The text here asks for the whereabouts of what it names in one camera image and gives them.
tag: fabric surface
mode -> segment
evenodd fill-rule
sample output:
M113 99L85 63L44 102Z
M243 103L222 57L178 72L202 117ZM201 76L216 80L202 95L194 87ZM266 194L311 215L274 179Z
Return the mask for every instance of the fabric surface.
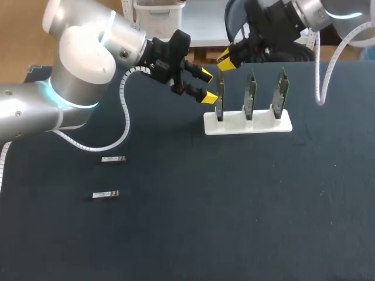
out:
M255 107L268 108L282 66L291 133L206 136L211 106L138 73L116 150L82 152L51 132L14 142L0 280L375 279L375 64L339 63L323 107L313 63L247 65L224 77L226 110L240 110L251 68ZM27 80L48 75L35 68ZM91 146L120 137L121 75L71 136ZM122 155L123 165L99 164ZM90 200L111 190L119 200Z

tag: black cable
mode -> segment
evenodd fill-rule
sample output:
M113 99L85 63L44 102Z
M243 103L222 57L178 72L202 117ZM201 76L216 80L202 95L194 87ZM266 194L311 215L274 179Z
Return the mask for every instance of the black cable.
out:
M245 59L246 63L294 63L301 61L315 61L315 54L311 49L295 42L283 49L272 50L267 57L259 57L255 53L250 53Z

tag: shelf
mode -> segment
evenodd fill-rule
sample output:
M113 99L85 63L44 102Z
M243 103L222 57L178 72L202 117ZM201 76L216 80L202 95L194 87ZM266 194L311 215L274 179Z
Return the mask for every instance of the shelf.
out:
M192 47L228 46L229 41L224 22L228 0L189 0L182 9L182 30L192 37ZM236 41L242 39L238 34ZM306 44L307 36L297 42Z

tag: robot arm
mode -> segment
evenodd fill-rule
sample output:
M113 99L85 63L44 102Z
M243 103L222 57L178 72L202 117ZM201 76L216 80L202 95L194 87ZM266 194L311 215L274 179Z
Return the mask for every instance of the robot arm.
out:
M212 104L216 96L184 82L186 70L205 82L212 75L185 61L190 36L177 31L170 42L149 41L115 11L94 0L50 0L43 29L58 42L51 77L27 84L0 85L0 141L30 133L76 129L89 119L118 68L150 69L171 90Z
M222 71L238 68L249 57L253 61L268 61L274 52L287 47L301 37L301 31L311 28L317 32L330 24L320 0L279 0L262 7L258 0L231 0L226 15L228 37L234 40L240 28L248 23L250 34L239 43L231 44L218 58Z

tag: dark blue tablecloth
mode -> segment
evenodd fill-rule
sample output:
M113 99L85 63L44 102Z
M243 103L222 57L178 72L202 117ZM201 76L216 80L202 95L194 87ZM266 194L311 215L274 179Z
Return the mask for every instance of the dark blue tablecloth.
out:
M82 152L51 132L14 142L0 280L375 279L375 64L339 63L324 107L312 63L244 66L225 76L226 110L240 110L251 68L255 107L268 108L282 66L291 133L206 136L212 107L134 74L131 131L115 151ZM122 134L120 77L77 140ZM112 155L126 164L98 164ZM88 200L111 190L119 200Z

